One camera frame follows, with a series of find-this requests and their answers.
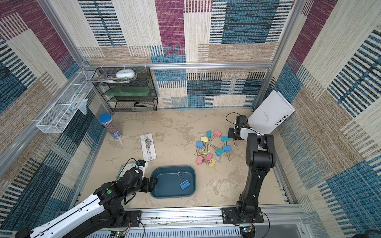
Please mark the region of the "green round alarm clock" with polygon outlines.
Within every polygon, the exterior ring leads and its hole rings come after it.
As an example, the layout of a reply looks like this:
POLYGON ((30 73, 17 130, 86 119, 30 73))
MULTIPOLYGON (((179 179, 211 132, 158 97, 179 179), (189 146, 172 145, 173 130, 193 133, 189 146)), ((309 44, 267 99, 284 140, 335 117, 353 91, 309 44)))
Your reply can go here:
POLYGON ((128 170, 134 167, 135 165, 133 163, 128 163, 126 165, 121 166, 121 169, 118 174, 118 179, 120 179, 128 170))

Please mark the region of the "teal plastic storage box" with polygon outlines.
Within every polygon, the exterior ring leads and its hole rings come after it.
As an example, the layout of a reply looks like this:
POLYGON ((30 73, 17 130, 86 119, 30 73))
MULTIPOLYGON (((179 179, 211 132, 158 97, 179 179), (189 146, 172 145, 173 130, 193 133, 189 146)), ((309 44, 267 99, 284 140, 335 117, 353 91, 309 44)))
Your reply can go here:
POLYGON ((190 197, 196 191, 196 174, 191 166, 166 166, 156 168, 152 177, 158 179, 158 183, 151 196, 157 199, 190 197), (181 172, 184 179, 190 182, 190 186, 182 190, 177 173, 181 172))

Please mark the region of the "packaged ruler card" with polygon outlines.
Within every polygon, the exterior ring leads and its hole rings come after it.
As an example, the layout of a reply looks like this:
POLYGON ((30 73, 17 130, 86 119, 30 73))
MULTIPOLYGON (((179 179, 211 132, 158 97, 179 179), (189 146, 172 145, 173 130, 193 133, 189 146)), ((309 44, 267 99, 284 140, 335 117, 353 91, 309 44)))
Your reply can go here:
POLYGON ((157 158, 153 136, 151 133, 140 136, 140 142, 142 147, 143 159, 146 162, 155 160, 157 158))

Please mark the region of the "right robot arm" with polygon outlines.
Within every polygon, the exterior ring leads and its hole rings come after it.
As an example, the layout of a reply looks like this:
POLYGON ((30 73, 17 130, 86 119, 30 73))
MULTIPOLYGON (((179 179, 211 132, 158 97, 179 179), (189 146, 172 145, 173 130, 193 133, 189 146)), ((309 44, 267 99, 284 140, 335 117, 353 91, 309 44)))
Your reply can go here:
POLYGON ((259 207, 259 197, 266 175, 276 164, 274 137, 249 128, 248 118, 240 114, 233 124, 235 126, 229 129, 229 138, 242 140, 242 130, 250 131, 246 139, 246 164, 249 171, 245 188, 236 203, 237 220, 241 223, 262 223, 264 219, 259 207))

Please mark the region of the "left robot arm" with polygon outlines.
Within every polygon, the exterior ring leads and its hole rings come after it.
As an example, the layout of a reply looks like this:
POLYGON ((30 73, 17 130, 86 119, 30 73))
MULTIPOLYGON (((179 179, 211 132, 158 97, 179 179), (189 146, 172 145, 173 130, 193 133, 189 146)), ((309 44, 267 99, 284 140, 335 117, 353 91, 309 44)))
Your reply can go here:
POLYGON ((122 203, 138 192, 154 191, 158 179, 145 178, 139 168, 129 169, 119 179, 107 182, 83 202, 36 228, 22 228, 16 238, 85 238, 108 227, 121 227, 127 219, 122 203))

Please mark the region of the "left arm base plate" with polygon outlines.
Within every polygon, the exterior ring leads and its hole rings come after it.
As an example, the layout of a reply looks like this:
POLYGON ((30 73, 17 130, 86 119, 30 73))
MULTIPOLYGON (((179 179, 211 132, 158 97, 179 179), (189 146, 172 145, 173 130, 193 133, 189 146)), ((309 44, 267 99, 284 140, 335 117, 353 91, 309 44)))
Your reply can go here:
POLYGON ((141 210, 126 210, 120 228, 137 228, 140 226, 141 210))

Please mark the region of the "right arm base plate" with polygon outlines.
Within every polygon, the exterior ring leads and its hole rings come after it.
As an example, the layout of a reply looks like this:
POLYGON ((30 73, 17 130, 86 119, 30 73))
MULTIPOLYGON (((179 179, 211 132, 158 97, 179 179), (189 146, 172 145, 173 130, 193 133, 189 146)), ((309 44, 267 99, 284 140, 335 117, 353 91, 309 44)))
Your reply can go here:
POLYGON ((238 212, 236 207, 223 207, 221 208, 223 224, 256 224, 263 223, 264 217, 260 207, 256 208, 254 213, 238 212))

